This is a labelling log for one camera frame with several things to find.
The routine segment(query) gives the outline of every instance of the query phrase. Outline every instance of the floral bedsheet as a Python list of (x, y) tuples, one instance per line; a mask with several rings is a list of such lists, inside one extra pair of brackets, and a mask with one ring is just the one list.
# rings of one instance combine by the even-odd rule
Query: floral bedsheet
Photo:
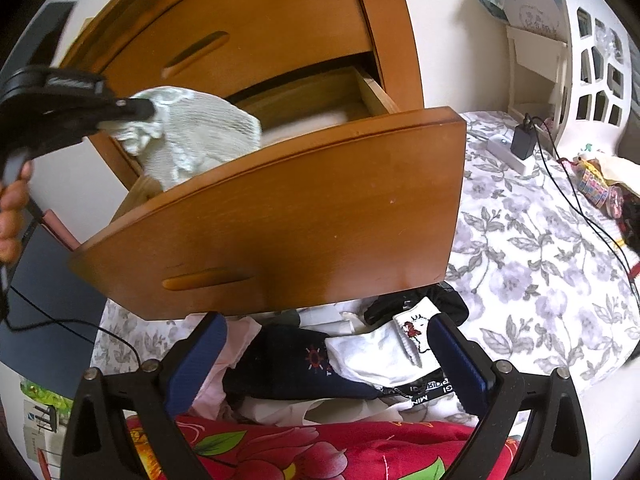
[[(548, 374), (568, 367), (580, 393), (622, 366), (640, 338), (638, 306), (625, 272), (571, 211), (538, 150), (539, 165), (531, 176), (520, 176), (487, 151), (486, 139), (512, 133), (513, 119), (502, 112), (463, 116), (468, 122), (465, 176), (446, 276), (469, 308), (461, 330), (492, 359), (508, 359), (521, 372)], [(548, 166), (572, 196), (560, 165), (548, 160)], [(615, 224), (582, 196), (580, 203), (614, 239), (620, 238)], [(162, 358), (196, 323), (189, 318), (144, 321), (108, 301), (101, 326), (132, 342), (144, 360)], [(98, 333), (92, 365), (115, 373), (133, 369), (134, 363), (121, 342)], [(408, 417), (474, 423), (453, 394)]]

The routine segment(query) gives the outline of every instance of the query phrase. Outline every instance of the recessed drawer handle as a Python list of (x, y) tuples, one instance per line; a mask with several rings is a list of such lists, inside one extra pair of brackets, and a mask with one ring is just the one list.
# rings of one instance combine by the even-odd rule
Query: recessed drawer handle
[(206, 56), (229, 41), (230, 35), (224, 30), (217, 30), (201, 40), (185, 48), (180, 54), (169, 61), (160, 73), (162, 79), (177, 75), (190, 64), (195, 63), (201, 57)]
[(199, 270), (191, 274), (182, 274), (181, 276), (167, 278), (162, 280), (162, 286), (166, 290), (191, 290), (205, 286), (242, 282), (248, 278), (250, 278), (250, 276), (247, 276), (244, 272), (227, 269), (226, 267), (215, 267), (213, 269)]

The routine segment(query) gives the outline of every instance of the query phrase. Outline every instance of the metal screw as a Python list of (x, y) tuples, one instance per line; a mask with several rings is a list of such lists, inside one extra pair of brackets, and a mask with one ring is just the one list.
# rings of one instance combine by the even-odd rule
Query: metal screw
[(571, 377), (571, 374), (569, 373), (569, 368), (565, 368), (563, 366), (556, 368), (556, 373), (558, 374), (558, 377), (564, 380), (567, 380), (569, 377)]
[(503, 374), (509, 374), (513, 371), (513, 365), (505, 360), (500, 360), (498, 362), (496, 362), (495, 367), (498, 369), (499, 372), (502, 372)]
[(160, 361), (157, 359), (147, 359), (142, 363), (142, 369), (145, 372), (155, 372), (160, 367)]
[(87, 381), (93, 381), (98, 376), (98, 368), (87, 368), (82, 377), (84, 377)]

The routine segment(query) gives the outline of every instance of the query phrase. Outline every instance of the power cord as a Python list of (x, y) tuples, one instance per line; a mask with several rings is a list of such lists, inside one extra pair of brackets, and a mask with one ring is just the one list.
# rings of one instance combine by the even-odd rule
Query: power cord
[(49, 318), (49, 320), (48, 321), (41, 321), (39, 323), (32, 323), (32, 324), (28, 324), (28, 325), (25, 325), (25, 326), (13, 326), (11, 324), (11, 322), (9, 322), (9, 318), (8, 318), (10, 309), (9, 309), (7, 293), (6, 293), (6, 291), (2, 291), (2, 293), (0, 293), (0, 323), (2, 323), (4, 321), (4, 324), (9, 329), (9, 332), (12, 332), (12, 333), (28, 332), (29, 330), (34, 330), (36, 328), (42, 328), (44, 326), (50, 326), (50, 325), (56, 324), (56, 325), (61, 326), (65, 330), (71, 332), (72, 334), (78, 336), (79, 338), (81, 338), (81, 339), (83, 339), (85, 341), (88, 341), (89, 343), (91, 343), (91, 345), (94, 345), (95, 344), (94, 341), (91, 341), (89, 338), (87, 338), (87, 337), (83, 336), (82, 334), (76, 332), (75, 330), (69, 328), (68, 326), (66, 326), (66, 323), (76, 323), (76, 324), (82, 324), (82, 325), (86, 325), (86, 326), (91, 326), (93, 328), (98, 329), (100, 332), (103, 332), (103, 333), (107, 334), (108, 336), (113, 337), (115, 340), (120, 341), (121, 343), (123, 343), (124, 345), (129, 347), (131, 349), (131, 351), (133, 352), (133, 355), (135, 355), (135, 357), (136, 357), (136, 361), (138, 362), (138, 368), (140, 368), (142, 366), (142, 361), (140, 359), (140, 354), (138, 354), (138, 351), (136, 350), (136, 348), (129, 341), (126, 341), (125, 339), (121, 338), (120, 336), (115, 335), (113, 332), (110, 332), (109, 330), (107, 330), (105, 328), (102, 328), (101, 326), (96, 325), (95, 323), (91, 323), (91, 322), (85, 321), (83, 319), (75, 319), (75, 318), (71, 318), (71, 319), (55, 319), (55, 318), (51, 317), (49, 314), (47, 314), (45, 311), (43, 311), (42, 309), (37, 307), (36, 304), (33, 303), (33, 301), (29, 300), (27, 297), (25, 297), (25, 295), (23, 295), (17, 289), (13, 288), (12, 286), (10, 288), (18, 296), (20, 296), (20, 298), (22, 298), (24, 301), (26, 301), (34, 309), (36, 309), (39, 313), (41, 313), (43, 316), (46, 316), (47, 318)]
[[(627, 278), (628, 283), (629, 283), (629, 287), (631, 289), (632, 294), (634, 295), (634, 299), (636, 300), (636, 303), (638, 304), (638, 311), (640, 312), (640, 298), (638, 296), (638, 289), (636, 287), (636, 284), (634, 283), (634, 280), (630, 276), (631, 266), (629, 265), (629, 261), (626, 258), (626, 254), (624, 253), (622, 248), (619, 247), (619, 245), (613, 239), (613, 237), (601, 225), (599, 225), (597, 222), (594, 222), (593, 220), (588, 218), (587, 215), (585, 215), (585, 213), (584, 213), (584, 211), (582, 209), (582, 205), (580, 204), (580, 199), (578, 198), (578, 193), (577, 193), (577, 191), (576, 191), (576, 189), (574, 187), (574, 183), (571, 180), (571, 177), (569, 176), (569, 172), (566, 170), (565, 166), (562, 163), (560, 163), (560, 166), (562, 167), (562, 170), (564, 171), (564, 174), (566, 175), (567, 180), (569, 181), (569, 185), (571, 186), (571, 190), (574, 193), (575, 201), (576, 201), (578, 207), (576, 208), (576, 206), (571, 202), (571, 200), (569, 200), (569, 197), (564, 194), (564, 192), (562, 191), (561, 187), (558, 185), (558, 183), (556, 182), (554, 176), (552, 175), (551, 171), (549, 170), (548, 165), (546, 164), (545, 154), (544, 154), (544, 151), (542, 150), (542, 144), (540, 143), (540, 134), (538, 133), (538, 130), (535, 127), (535, 122), (534, 121), (539, 121), (540, 124), (545, 128), (545, 130), (546, 130), (546, 132), (548, 133), (548, 136), (549, 136), (549, 141), (551, 142), (551, 145), (553, 147), (553, 151), (554, 151), (554, 153), (555, 153), (555, 155), (556, 155), (556, 157), (558, 159), (560, 159), (560, 155), (558, 153), (558, 149), (556, 148), (556, 143), (554, 142), (554, 138), (551, 135), (551, 131), (549, 130), (549, 127), (546, 125), (545, 121), (542, 120), (542, 118), (540, 118), (540, 117), (537, 117), (537, 116), (531, 117), (529, 114), (525, 114), (524, 120), (523, 120), (523, 126), (525, 127), (525, 129), (527, 129), (528, 126), (532, 126), (532, 129), (536, 134), (536, 140), (538, 142), (538, 149), (540, 150), (540, 156), (542, 158), (542, 164), (545, 167), (546, 173), (548, 174), (549, 178), (551, 179), (551, 182), (553, 182), (554, 185), (556, 186), (556, 188), (558, 188), (558, 191), (560, 192), (562, 197), (566, 200), (566, 202), (568, 203), (569, 207), (573, 211), (578, 213), (584, 219), (585, 222), (587, 222), (587, 224), (589, 225), (589, 227), (591, 227), (591, 229), (596, 234), (596, 236), (600, 240), (602, 240), (604, 242), (604, 244), (609, 248), (611, 253), (615, 256), (616, 260), (618, 261), (618, 263), (620, 264), (622, 269), (625, 271), (626, 278)], [(622, 257), (624, 258), (624, 262), (622, 261), (622, 258), (620, 258), (618, 252), (611, 245), (609, 245), (609, 243), (605, 240), (604, 236), (602, 236), (602, 234), (600, 234), (600, 232), (598, 232), (598, 230), (603, 232), (605, 234), (605, 236), (613, 243), (613, 245), (620, 249), (620, 253), (622, 254)]]

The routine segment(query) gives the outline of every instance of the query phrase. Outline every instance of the human hand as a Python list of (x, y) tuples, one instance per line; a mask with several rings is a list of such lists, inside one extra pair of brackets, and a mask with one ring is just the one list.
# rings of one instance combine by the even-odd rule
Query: human hand
[(0, 187), (0, 262), (12, 264), (22, 250), (17, 236), (22, 229), (22, 209), (29, 202), (29, 179), (33, 173), (33, 163), (25, 163), (20, 179), (4, 189)]

